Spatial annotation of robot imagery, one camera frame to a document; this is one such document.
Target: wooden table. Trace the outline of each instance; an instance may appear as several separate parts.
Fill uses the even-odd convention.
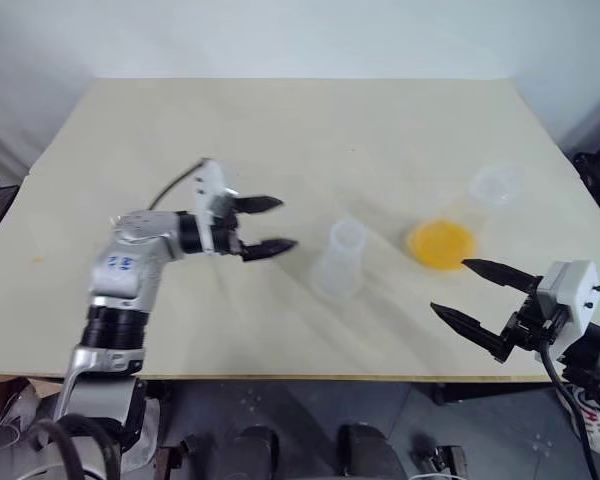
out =
[[[218,159],[241,193],[285,200],[243,218],[243,238],[300,245],[267,262],[168,265],[148,377],[544,379],[532,354],[500,365],[428,307],[453,306],[499,332],[523,295],[402,251],[404,232],[485,165],[515,172],[519,193],[480,233],[483,258],[535,274],[592,259],[600,274],[600,211],[508,81],[98,80],[0,226],[0,373],[64,373],[110,218],[145,208],[201,156]],[[162,208],[192,209],[192,186]],[[307,269],[346,215],[368,229],[365,283],[332,304],[312,293]]]

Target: transparent cup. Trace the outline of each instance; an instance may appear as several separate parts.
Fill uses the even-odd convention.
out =
[[[493,215],[516,196],[511,172],[487,167],[473,178],[465,194],[405,238],[405,250],[420,263],[438,270],[462,268],[476,255],[477,234]]]
[[[331,227],[329,242],[309,272],[314,292],[331,300],[355,295],[362,286],[365,237],[364,225],[354,218],[345,218]]]

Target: white wall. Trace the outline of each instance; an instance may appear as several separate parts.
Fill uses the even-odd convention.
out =
[[[0,0],[9,175],[94,76],[513,77],[569,152],[600,141],[600,0]]]

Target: light wooden tabletop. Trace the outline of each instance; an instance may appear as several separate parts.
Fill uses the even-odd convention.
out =
[[[402,251],[405,231],[485,165],[514,172],[518,196],[480,232],[481,257],[539,275],[554,260],[591,259],[600,274],[600,210],[508,81],[98,80],[0,226],[0,373],[64,373],[110,219],[145,208],[201,156],[240,193],[286,202],[242,218],[245,240],[300,244],[266,262],[168,265],[149,377],[544,379],[533,354],[500,365],[428,306],[500,332],[522,294]],[[192,186],[162,208],[193,209]],[[346,215],[367,228],[365,281],[333,304],[312,293],[307,270]]]

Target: yellow disc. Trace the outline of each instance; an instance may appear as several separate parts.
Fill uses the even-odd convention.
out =
[[[439,270],[462,268],[462,260],[475,256],[476,251],[473,234],[449,220],[420,225],[405,243],[418,261]]]

